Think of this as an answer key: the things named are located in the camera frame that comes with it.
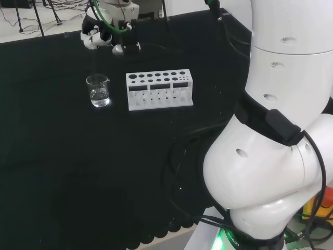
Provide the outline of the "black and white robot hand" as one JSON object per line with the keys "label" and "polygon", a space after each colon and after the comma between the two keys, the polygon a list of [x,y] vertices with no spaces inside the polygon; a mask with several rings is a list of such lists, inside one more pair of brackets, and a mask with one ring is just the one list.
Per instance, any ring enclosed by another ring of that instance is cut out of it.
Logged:
{"label": "black and white robot hand", "polygon": [[81,28],[81,41],[88,49],[112,47],[115,55],[137,54],[139,6],[132,1],[89,1]]}

